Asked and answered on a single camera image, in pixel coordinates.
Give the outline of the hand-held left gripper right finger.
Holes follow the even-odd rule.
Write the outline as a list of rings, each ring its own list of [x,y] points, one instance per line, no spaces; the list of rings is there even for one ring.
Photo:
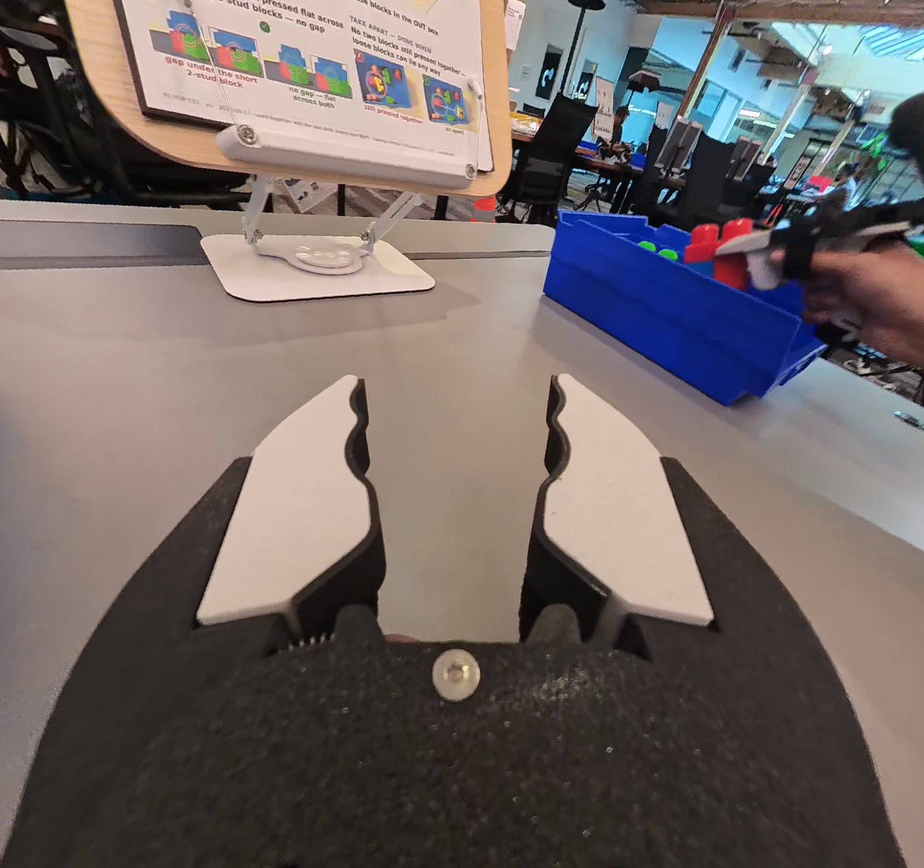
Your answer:
[[[715,613],[658,448],[571,375],[551,377],[545,418],[520,640],[553,606],[585,643],[629,644],[642,620],[709,632]]]

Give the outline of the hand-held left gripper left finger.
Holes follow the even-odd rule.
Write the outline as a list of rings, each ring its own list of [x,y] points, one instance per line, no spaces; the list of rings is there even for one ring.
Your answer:
[[[343,376],[253,451],[205,587],[202,626],[283,621],[296,643],[333,635],[341,609],[378,613],[384,536],[368,472],[365,382]]]

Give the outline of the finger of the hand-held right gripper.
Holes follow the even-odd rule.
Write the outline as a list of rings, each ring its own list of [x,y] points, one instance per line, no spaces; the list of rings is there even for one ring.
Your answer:
[[[720,258],[730,254],[757,254],[768,253],[770,242],[773,237],[773,230],[754,230],[727,238],[722,241],[715,250],[714,257]]]

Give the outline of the red two-stud toy block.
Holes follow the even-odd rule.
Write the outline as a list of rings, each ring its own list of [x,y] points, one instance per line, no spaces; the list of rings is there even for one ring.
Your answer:
[[[752,232],[754,221],[751,218],[737,218],[722,225],[710,223],[694,227],[690,241],[684,252],[687,265],[712,261],[722,243]]]

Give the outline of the blue plastic bin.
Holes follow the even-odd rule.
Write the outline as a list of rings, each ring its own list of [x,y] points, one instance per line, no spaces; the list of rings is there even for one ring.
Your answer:
[[[669,261],[640,248],[681,253]],[[543,293],[723,406],[763,398],[824,352],[797,285],[739,291],[687,265],[687,232],[644,216],[559,213]]]

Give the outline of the person's right hand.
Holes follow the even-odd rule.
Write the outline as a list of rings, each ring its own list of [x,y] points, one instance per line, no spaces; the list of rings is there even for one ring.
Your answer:
[[[802,286],[807,321],[823,324],[838,311],[852,311],[860,318],[865,345],[923,367],[923,260],[906,242],[817,252]]]

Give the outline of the black office chair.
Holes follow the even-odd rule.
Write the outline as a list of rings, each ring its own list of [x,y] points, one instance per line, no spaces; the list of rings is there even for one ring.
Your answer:
[[[497,223],[554,227],[567,191],[576,150],[597,108],[559,94],[534,138],[517,151],[510,176],[497,195]]]

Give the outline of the white stand with wooden board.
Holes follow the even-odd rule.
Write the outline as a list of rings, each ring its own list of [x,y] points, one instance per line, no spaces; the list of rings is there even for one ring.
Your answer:
[[[225,292],[249,302],[372,296],[432,289],[434,280],[385,237],[424,195],[495,194],[509,174],[502,0],[480,0],[484,94],[491,172],[467,187],[387,181],[359,174],[286,168],[265,150],[225,155],[224,131],[141,112],[114,0],[64,0],[77,52],[94,94],[130,135],[180,164],[254,177],[242,225],[202,239]]]

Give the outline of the black floor lamp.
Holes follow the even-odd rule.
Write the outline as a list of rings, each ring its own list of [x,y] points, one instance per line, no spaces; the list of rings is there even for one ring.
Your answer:
[[[578,42],[583,30],[584,20],[588,12],[598,12],[605,9],[603,0],[567,0],[568,4],[579,10],[577,23],[573,32],[572,41],[565,61],[564,70],[559,81],[559,93],[565,95],[568,83],[570,81],[571,66],[574,63],[578,50]]]

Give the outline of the printed instruction sheet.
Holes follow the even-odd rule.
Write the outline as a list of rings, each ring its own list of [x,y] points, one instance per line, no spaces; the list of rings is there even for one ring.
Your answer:
[[[225,155],[464,188],[491,172],[480,0],[114,0],[141,112]]]

